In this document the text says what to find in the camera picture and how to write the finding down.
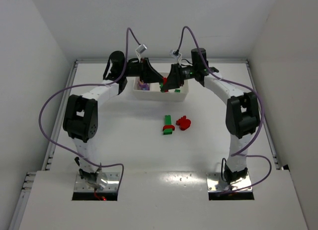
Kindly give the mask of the purple flower lego brick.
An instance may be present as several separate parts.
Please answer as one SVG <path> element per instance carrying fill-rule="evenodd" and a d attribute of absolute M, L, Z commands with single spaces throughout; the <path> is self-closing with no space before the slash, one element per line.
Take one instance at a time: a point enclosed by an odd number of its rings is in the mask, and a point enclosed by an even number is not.
<path fill-rule="evenodd" d="M 150 90 L 150 86 L 148 83 L 140 84 L 141 90 Z"/>

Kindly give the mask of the green red lego bricks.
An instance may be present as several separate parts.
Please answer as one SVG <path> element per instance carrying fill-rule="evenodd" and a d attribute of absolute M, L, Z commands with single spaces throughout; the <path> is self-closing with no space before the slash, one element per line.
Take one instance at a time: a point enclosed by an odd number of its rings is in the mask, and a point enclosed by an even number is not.
<path fill-rule="evenodd" d="M 167 78 L 164 77 L 164 78 L 163 78 L 163 82 L 161 82 L 161 83 L 159 84 L 160 92 L 162 92 L 162 93 L 164 93 L 164 92 L 169 92 L 168 89 L 163 89 L 163 86 L 166 84 L 166 82 L 167 82 Z"/>

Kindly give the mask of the red rounded lego brick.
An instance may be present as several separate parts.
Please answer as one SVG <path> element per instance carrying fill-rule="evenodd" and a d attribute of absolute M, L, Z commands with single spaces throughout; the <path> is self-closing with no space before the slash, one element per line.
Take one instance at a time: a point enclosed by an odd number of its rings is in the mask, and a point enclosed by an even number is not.
<path fill-rule="evenodd" d="M 179 126 L 180 130 L 185 131 L 191 126 L 191 120 L 184 115 L 176 120 L 176 125 Z"/>

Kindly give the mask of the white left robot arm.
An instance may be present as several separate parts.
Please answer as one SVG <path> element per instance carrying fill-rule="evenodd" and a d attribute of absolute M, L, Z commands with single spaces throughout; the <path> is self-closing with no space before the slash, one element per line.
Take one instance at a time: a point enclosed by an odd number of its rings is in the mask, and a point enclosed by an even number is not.
<path fill-rule="evenodd" d="M 162 83 L 163 76 L 147 58 L 126 60 L 124 53 L 114 51 L 109 56 L 100 86 L 82 95 L 68 98 L 63 129 L 73 140 L 80 157 L 76 159 L 80 177 L 91 185 L 101 179 L 94 136 L 98 129 L 98 110 L 109 99 L 119 95 L 127 84 L 127 77 L 139 77 L 142 83 Z"/>

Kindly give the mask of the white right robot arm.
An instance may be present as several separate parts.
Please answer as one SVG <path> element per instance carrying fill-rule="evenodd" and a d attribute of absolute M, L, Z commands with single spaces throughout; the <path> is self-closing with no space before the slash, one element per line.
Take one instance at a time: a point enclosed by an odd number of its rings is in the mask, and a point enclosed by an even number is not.
<path fill-rule="evenodd" d="M 260 124 L 258 101 L 254 92 L 243 92 L 222 77 L 219 70 L 209 67 L 204 48 L 192 49 L 192 64 L 172 64 L 162 90 L 177 89 L 188 79 L 195 79 L 212 91 L 226 105 L 226 128 L 230 133 L 229 156 L 221 170 L 227 184 L 247 175 L 247 150 L 252 134 Z"/>

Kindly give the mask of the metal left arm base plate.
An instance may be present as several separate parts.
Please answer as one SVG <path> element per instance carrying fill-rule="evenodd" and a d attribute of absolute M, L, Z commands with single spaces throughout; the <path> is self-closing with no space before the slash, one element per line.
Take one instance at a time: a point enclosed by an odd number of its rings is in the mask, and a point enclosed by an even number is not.
<path fill-rule="evenodd" d="M 75 179 L 74 192 L 75 193 L 93 193 L 94 190 L 100 193 L 115 193 L 118 190 L 120 180 L 119 172 L 103 172 L 96 180 L 87 180 L 81 178 L 78 173 Z"/>

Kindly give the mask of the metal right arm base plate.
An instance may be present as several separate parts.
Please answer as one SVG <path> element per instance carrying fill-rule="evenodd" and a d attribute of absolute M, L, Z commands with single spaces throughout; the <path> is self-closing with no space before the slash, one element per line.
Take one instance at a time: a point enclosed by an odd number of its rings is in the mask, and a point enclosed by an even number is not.
<path fill-rule="evenodd" d="M 221 179 L 220 172 L 207 173 L 207 187 L 209 193 L 221 192 L 252 192 L 251 179 L 249 173 L 244 178 L 240 178 L 231 182 L 230 184 Z"/>

